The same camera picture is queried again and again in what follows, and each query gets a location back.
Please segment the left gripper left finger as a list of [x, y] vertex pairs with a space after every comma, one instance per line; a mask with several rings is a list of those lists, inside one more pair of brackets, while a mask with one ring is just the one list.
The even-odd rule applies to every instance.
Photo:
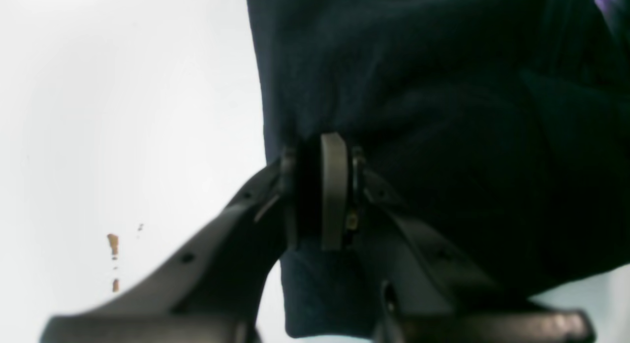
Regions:
[[266, 278], [297, 244], [296, 150], [249, 179], [214, 220], [114, 300], [47, 323], [43, 343], [258, 343]]

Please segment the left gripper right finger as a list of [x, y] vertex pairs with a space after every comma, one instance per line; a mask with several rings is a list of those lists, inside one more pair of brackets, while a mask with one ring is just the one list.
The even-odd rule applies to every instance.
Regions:
[[360, 147], [321, 136], [322, 249], [353, 251], [374, 295], [376, 343], [592, 343], [580, 310], [536, 305], [497, 284], [414, 216]]

